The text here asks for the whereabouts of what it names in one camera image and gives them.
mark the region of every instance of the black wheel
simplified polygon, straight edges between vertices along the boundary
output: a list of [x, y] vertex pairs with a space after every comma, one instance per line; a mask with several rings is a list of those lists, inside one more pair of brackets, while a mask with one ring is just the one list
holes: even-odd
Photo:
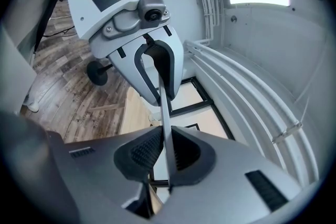
[[86, 71], [87, 71], [89, 79], [91, 80], [93, 84], [98, 85], [98, 86], [103, 86], [106, 84], [107, 72], [106, 71], [98, 72], [98, 70], [103, 67], [104, 66], [100, 62], [97, 62], [97, 61], [89, 62], [89, 64], [87, 65]]

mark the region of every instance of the wooden floor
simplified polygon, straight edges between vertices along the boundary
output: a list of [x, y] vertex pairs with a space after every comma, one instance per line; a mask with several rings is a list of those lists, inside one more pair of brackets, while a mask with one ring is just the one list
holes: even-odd
[[[51, 17], [69, 15], [64, 0], [57, 3]], [[51, 19], [45, 35], [71, 26], [71, 17]], [[67, 143], [118, 135], [129, 85], [114, 68], [108, 70], [106, 85], [93, 85], [86, 75], [86, 66], [92, 60], [95, 58], [88, 42], [79, 40], [75, 29], [43, 38], [34, 61], [37, 78], [31, 91], [40, 109], [32, 113], [23, 107], [21, 113], [45, 129], [60, 133]], [[118, 106], [113, 110], [88, 111], [109, 104]]]

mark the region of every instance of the black cable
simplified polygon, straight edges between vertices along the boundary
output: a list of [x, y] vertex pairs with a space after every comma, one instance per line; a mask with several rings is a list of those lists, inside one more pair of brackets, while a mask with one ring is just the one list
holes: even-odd
[[68, 29], [64, 29], [64, 30], [62, 30], [62, 31], [60, 31], [60, 32], [57, 32], [57, 33], [54, 33], [54, 34], [52, 34], [52, 35], [48, 35], [48, 36], [43, 35], [43, 36], [44, 36], [44, 37], [52, 37], [52, 36], [55, 36], [55, 35], [60, 34], [60, 33], [66, 34], [70, 29], [73, 29], [74, 27], [75, 27], [75, 26], [72, 26], [72, 27], [70, 27], [70, 28], [68, 28]]
[[53, 36], [53, 37], [72, 37], [75, 36], [77, 33], [70, 34], [70, 35], [59, 35], [59, 36]]

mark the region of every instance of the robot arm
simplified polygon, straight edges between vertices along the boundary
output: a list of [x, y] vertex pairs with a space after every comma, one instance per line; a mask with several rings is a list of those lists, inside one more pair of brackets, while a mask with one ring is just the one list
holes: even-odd
[[181, 84], [183, 46], [163, 0], [69, 0], [80, 38], [87, 39], [96, 58], [107, 57], [148, 103], [160, 96], [147, 76], [141, 56], [153, 58], [173, 100]]

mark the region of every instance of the vent grille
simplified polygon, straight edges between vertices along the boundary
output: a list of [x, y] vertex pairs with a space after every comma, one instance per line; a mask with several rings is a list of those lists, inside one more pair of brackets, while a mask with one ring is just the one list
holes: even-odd
[[261, 171], [253, 171], [245, 174], [245, 176], [272, 212], [288, 202]]
[[95, 150], [92, 147], [85, 147], [85, 148], [81, 148], [80, 150], [69, 151], [72, 158], [83, 157], [93, 152], [95, 152]]

